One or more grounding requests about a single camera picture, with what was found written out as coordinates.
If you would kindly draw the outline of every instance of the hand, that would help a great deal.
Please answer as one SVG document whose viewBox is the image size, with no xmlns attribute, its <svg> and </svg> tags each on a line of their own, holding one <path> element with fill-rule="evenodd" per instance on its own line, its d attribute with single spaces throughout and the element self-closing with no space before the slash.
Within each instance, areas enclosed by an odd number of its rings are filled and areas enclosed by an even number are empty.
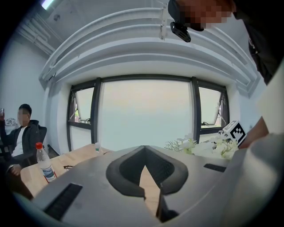
<svg viewBox="0 0 284 227">
<path fill-rule="evenodd" d="M 5 113 L 3 113 L 3 115 L 0 115 L 0 121 L 5 121 Z"/>
<path fill-rule="evenodd" d="M 264 119 L 261 117 L 257 124 L 248 132 L 247 137 L 239 146 L 239 149 L 248 148 L 254 141 L 268 135 L 268 129 Z"/>
<path fill-rule="evenodd" d="M 15 164 L 11 168 L 11 173 L 14 174 L 15 176 L 19 176 L 21 173 L 22 167 L 19 164 Z"/>
</svg>

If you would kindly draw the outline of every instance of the gray device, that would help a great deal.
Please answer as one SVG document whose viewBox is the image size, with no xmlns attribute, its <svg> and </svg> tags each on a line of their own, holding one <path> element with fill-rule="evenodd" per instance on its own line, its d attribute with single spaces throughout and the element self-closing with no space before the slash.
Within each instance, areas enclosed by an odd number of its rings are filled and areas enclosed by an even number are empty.
<svg viewBox="0 0 284 227">
<path fill-rule="evenodd" d="M 242 226 L 277 190 L 283 150 L 284 134 L 236 151 L 231 161 L 139 146 L 79 163 L 32 203 L 17 198 L 41 226 Z M 156 216 L 139 187 L 144 166 L 161 190 Z"/>
</svg>

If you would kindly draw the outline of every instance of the black window frame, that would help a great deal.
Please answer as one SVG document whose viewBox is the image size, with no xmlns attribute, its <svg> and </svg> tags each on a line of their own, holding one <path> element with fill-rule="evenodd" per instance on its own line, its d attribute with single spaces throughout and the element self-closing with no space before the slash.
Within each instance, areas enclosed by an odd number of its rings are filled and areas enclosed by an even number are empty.
<svg viewBox="0 0 284 227">
<path fill-rule="evenodd" d="M 68 108 L 67 108 L 67 141 L 68 148 L 71 151 L 71 136 L 70 136 L 70 126 L 75 126 L 78 128 L 89 129 L 91 131 L 91 142 L 92 144 L 98 141 L 98 117 L 99 117 L 99 99 L 100 99 L 100 90 L 101 84 L 104 82 L 113 82 L 113 81 L 123 81 L 123 80 L 171 80 L 171 81 L 181 81 L 181 82 L 191 82 L 192 85 L 192 94 L 193 94 L 193 138 L 199 142 L 200 135 L 218 133 L 229 123 L 229 100 L 225 86 L 221 86 L 212 82 L 204 81 L 197 79 L 196 77 L 184 77 L 184 76 L 174 76 L 174 75 L 163 75 L 163 74 L 134 74 L 134 75 L 121 75 L 105 78 L 96 78 L 88 82 L 83 82 L 77 85 L 73 85 L 70 90 Z M 70 121 L 71 115 L 74 113 L 74 95 L 76 91 L 84 90 L 88 88 L 94 88 L 92 101 L 91 101 L 91 118 L 90 124 L 79 123 Z M 199 94 L 199 87 L 216 90 L 221 92 L 221 97 L 223 97 L 223 102 L 221 105 L 223 107 L 222 116 L 226 121 L 226 125 L 222 127 L 212 127 L 212 128 L 201 128 L 201 101 Z"/>
</svg>

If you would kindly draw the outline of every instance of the water bottle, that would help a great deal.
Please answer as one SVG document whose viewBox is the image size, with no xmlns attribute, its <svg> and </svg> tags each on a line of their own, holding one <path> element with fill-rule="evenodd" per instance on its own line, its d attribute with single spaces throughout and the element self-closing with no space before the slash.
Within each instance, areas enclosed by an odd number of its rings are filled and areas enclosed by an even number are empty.
<svg viewBox="0 0 284 227">
<path fill-rule="evenodd" d="M 103 155 L 103 151 L 100 147 L 100 144 L 98 142 L 95 143 L 95 150 L 96 150 L 96 155 L 101 156 Z"/>
<path fill-rule="evenodd" d="M 46 181 L 50 183 L 56 179 L 56 174 L 53 171 L 50 158 L 48 157 L 48 154 L 44 150 L 42 143 L 36 143 L 35 147 L 37 148 L 36 151 L 37 163 L 39 164 L 39 167 L 43 171 L 43 175 Z"/>
</svg>

